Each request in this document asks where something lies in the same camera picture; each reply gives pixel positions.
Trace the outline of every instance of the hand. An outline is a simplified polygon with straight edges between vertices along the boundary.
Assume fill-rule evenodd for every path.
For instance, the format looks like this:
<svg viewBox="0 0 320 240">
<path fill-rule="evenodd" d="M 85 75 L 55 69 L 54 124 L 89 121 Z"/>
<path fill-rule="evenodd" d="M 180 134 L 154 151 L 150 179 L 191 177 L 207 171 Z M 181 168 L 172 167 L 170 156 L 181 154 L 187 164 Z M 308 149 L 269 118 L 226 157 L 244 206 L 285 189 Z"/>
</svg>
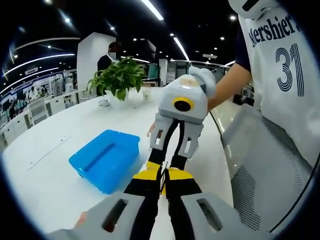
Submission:
<svg viewBox="0 0 320 240">
<path fill-rule="evenodd" d="M 146 133 L 146 136 L 149 138 L 150 137 L 150 133 L 155 129 L 156 124 L 152 123 L 149 131 Z M 158 135 L 156 136 L 158 139 L 161 138 L 161 135 L 163 133 L 163 130 L 159 130 Z"/>
<path fill-rule="evenodd" d="M 85 222 L 85 220 L 87 219 L 87 212 L 84 211 L 83 213 L 81 213 L 79 220 L 76 222 L 75 227 L 83 224 Z"/>
<path fill-rule="evenodd" d="M 147 137 L 149 137 L 150 136 L 150 133 L 155 129 L 155 122 L 153 122 L 152 123 L 152 125 L 151 125 L 151 127 L 150 127 L 150 129 L 149 129 L 149 131 L 146 133 L 146 136 Z"/>
</svg>

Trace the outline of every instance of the white table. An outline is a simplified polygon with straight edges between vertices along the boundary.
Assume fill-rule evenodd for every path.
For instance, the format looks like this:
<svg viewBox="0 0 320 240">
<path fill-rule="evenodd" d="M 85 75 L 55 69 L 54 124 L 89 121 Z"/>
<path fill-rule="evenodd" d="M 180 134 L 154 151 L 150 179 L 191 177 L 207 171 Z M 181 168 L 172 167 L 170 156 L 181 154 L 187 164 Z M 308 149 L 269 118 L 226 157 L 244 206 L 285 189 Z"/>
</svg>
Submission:
<svg viewBox="0 0 320 240">
<path fill-rule="evenodd" d="M 8 179 L 21 207 L 41 231 L 72 228 L 81 212 L 107 197 L 81 178 L 68 162 L 71 155 L 104 130 L 140 136 L 140 156 L 147 161 L 150 150 L 146 133 L 158 111 L 157 99 L 162 88 L 148 89 L 151 101 L 143 101 L 142 92 L 131 91 L 129 105 L 121 109 L 98 106 L 105 96 L 75 105 L 35 125 L 8 146 L 3 153 Z M 210 115 L 203 124 L 199 149 L 185 170 L 193 174 L 203 192 L 214 193 L 233 206 L 218 129 Z M 168 147 L 168 160 L 174 154 L 178 139 L 177 130 Z M 174 239 L 164 197 L 159 200 L 151 239 Z"/>
</svg>

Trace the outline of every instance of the white jersey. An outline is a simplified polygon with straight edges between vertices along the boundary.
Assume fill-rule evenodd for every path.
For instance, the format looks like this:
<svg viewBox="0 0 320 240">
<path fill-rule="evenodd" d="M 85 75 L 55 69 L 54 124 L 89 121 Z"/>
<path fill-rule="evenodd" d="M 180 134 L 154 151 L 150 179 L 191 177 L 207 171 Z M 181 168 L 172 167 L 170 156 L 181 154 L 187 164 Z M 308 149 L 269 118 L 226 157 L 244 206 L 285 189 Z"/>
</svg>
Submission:
<svg viewBox="0 0 320 240">
<path fill-rule="evenodd" d="M 285 129 L 313 167 L 320 152 L 320 71 L 304 34 L 282 8 L 259 20 L 239 16 L 255 106 Z"/>
</svg>

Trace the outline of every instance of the forearm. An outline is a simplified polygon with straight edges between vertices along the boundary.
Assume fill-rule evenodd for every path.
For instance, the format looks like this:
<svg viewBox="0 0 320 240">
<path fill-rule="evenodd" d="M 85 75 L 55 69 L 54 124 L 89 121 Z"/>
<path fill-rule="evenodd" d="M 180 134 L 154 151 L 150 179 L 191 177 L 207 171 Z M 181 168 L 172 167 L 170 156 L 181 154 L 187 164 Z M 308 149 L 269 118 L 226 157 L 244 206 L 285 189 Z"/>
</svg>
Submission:
<svg viewBox="0 0 320 240">
<path fill-rule="evenodd" d="M 251 73 L 238 64 L 234 64 L 227 74 L 217 83 L 213 98 L 208 100 L 208 111 L 238 93 L 251 80 Z"/>
</svg>

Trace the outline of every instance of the yellow lens ring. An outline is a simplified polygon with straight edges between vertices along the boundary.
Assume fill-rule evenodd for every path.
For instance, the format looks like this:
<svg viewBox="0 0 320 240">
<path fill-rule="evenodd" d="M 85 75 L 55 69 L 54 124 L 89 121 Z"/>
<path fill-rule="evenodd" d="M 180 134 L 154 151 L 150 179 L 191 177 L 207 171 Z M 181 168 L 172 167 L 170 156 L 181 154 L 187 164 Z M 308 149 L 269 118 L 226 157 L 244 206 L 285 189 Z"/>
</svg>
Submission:
<svg viewBox="0 0 320 240">
<path fill-rule="evenodd" d="M 173 99 L 172 103 L 173 106 L 181 112 L 188 112 L 194 108 L 194 102 L 191 99 L 183 96 L 176 97 Z"/>
</svg>

